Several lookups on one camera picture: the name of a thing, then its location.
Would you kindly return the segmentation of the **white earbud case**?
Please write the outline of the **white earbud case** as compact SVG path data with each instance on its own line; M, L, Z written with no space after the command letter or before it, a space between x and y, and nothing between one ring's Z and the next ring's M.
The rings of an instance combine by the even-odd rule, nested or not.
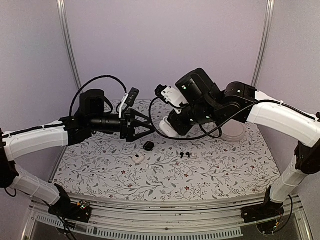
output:
M168 117L164 117L159 123L160 130L170 138L177 138L179 135L168 122Z

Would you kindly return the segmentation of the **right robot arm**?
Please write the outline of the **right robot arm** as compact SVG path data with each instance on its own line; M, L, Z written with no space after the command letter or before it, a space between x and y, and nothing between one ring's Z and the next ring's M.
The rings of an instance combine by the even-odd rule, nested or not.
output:
M160 91L173 111L160 123L169 137L185 136L193 126L228 121L268 127L298 141L291 164L268 189L258 213L269 218L286 197L309 175L320 170L320 116L276 100L255 87L234 81L224 90L202 68Z

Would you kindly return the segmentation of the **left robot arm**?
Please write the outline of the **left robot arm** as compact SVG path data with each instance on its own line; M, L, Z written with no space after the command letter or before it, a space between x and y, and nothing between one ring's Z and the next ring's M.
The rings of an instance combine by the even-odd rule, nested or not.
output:
M138 90L132 88L122 98L120 105L127 105L118 113L105 107L111 102L101 89L91 89L79 96L79 108L75 114L62 117L47 125L16 132L0 133L0 186L11 188L36 197L56 209L63 217L74 213L74 205L64 188L48 183L27 172L16 160L37 152L58 147L70 147L91 138L96 132L134 142L154 133L149 117L132 109Z

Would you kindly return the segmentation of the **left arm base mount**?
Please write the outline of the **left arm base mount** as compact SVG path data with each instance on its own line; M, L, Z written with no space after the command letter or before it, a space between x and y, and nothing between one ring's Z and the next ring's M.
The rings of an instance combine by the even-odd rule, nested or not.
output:
M54 205L49 206L48 213L57 217L65 218L82 223L88 223L92 214L90 206L82 207L69 200L59 200Z

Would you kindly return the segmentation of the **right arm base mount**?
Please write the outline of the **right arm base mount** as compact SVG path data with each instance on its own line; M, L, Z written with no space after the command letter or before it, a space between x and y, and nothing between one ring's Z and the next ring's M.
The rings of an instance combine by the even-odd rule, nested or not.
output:
M241 209L241 217L245 223L273 218L284 213L283 203L274 203L271 201L246 206Z

